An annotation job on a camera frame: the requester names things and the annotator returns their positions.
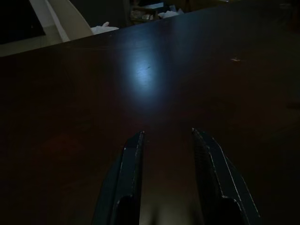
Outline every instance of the white chair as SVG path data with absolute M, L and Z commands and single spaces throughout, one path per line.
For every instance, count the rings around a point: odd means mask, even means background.
M 69 0 L 45 0 L 63 42 L 94 34 L 117 30 L 117 27 L 103 26 L 90 28 L 84 17 Z

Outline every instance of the floor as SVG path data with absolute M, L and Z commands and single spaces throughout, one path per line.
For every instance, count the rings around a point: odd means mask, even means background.
M 0 45 L 0 57 L 43 48 L 62 42 L 56 26 L 44 27 L 45 36 L 28 38 Z

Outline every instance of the dark wooden table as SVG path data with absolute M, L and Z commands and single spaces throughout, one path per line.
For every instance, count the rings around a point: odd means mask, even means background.
M 297 221 L 300 36 L 287 18 L 245 1 L 2 58 L 0 224 L 89 224 L 139 130 L 141 224 L 196 224 L 191 127 L 218 140 L 265 224 Z

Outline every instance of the table surface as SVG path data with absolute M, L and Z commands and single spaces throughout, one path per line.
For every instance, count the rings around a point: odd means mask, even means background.
M 244 1 L 2 58 L 0 223 L 90 224 L 106 172 L 145 130 L 141 224 L 197 224 L 191 127 L 219 142 L 265 224 L 296 221 L 288 17 Z

